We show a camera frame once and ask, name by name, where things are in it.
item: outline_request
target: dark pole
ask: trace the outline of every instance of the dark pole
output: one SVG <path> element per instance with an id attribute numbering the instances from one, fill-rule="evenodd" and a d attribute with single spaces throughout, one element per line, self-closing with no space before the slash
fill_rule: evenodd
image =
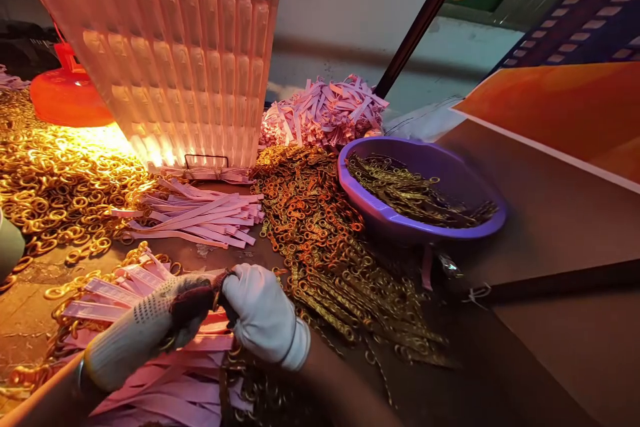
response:
<path id="1" fill-rule="evenodd" d="M 378 97 L 384 98 L 389 93 L 393 82 L 395 82 L 400 72 L 402 72 L 402 69 L 409 61 L 411 54 L 418 46 L 418 43 L 420 43 L 422 36 L 427 31 L 427 28 L 444 2 L 445 0 L 425 0 L 425 4 L 420 9 L 420 12 L 418 12 L 418 16 L 413 21 L 411 28 L 407 32 L 404 40 L 402 40 L 386 72 L 382 75 L 380 82 L 378 82 L 375 88 L 375 94 L 378 95 Z"/>

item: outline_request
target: bundle of pink tags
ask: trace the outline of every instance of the bundle of pink tags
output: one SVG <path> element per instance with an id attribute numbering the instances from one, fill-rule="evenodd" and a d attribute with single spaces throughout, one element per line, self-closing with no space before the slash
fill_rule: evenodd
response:
<path id="1" fill-rule="evenodd" d="M 370 129 L 380 130 L 388 105 L 357 75 L 339 83 L 307 80 L 304 92 L 265 112 L 260 145 L 346 145 Z"/>
<path id="2" fill-rule="evenodd" d="M 123 232 L 122 241 L 153 238 L 181 238 L 210 247 L 244 249 L 255 238 L 248 232 L 263 221 L 259 195 L 222 193 L 202 190 L 172 178 L 158 179 L 158 184 L 172 192 L 169 195 L 147 194 L 141 200 L 145 210 L 111 209 L 111 215 L 122 218 L 147 218 L 155 225 L 143 226 L 129 222 L 130 232 Z"/>
<path id="3" fill-rule="evenodd" d="M 222 271 L 207 272 L 216 276 Z M 171 278 L 169 264 L 162 264 L 150 250 L 137 265 L 116 270 L 115 283 L 93 278 L 80 300 L 71 302 L 66 317 L 113 323 L 141 298 Z M 223 309 L 209 312 L 196 337 L 183 349 L 161 354 L 138 369 L 122 389 L 112 393 L 93 411 L 88 425 L 138 427 L 147 422 L 187 427 L 217 427 L 221 423 L 219 369 L 233 335 L 227 330 Z M 98 332 L 80 329 L 64 343 L 68 362 L 77 349 L 85 349 Z M 240 397 L 241 380 L 229 389 L 235 408 L 251 411 Z"/>

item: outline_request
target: work glove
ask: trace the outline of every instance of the work glove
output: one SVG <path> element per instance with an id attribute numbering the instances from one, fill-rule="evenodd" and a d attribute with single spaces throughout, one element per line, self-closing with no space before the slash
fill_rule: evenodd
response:
<path id="1" fill-rule="evenodd" d="M 239 316 L 233 334 L 240 344 L 266 362 L 300 370 L 309 355 L 309 327 L 296 317 L 274 273 L 236 265 L 222 292 Z"/>
<path id="2" fill-rule="evenodd" d="M 201 275 L 169 279 L 93 339 L 85 350 L 84 367 L 93 383 L 105 392 L 120 389 L 130 375 L 160 354 L 170 331 L 175 341 L 168 350 L 187 345 L 207 317 L 208 309 L 204 306 L 193 312 L 193 319 L 174 332 L 171 305 L 187 290 L 210 285 L 211 280 Z"/>

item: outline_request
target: orange board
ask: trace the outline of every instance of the orange board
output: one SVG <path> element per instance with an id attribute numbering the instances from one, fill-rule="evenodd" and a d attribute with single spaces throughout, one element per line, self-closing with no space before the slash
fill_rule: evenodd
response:
<path id="1" fill-rule="evenodd" d="M 503 69 L 452 108 L 640 193 L 640 63 Z"/>

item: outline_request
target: gloved hand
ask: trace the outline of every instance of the gloved hand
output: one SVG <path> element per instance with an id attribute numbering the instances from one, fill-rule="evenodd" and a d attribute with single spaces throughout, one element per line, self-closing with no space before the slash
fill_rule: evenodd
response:
<path id="1" fill-rule="evenodd" d="M 309 354 L 309 327 L 295 316 L 274 273 L 249 264 L 236 265 L 232 272 L 222 291 L 239 316 L 235 337 L 262 360 L 300 370 Z"/>
<path id="2" fill-rule="evenodd" d="M 169 309 L 187 290 L 210 286 L 205 276 L 183 275 L 164 282 L 133 309 L 98 335 L 85 350 L 85 369 L 96 386 L 106 392 L 120 389 L 130 375 L 160 353 L 160 343 L 172 328 Z M 178 331 L 172 349 L 187 345 L 207 317 L 207 310 Z"/>

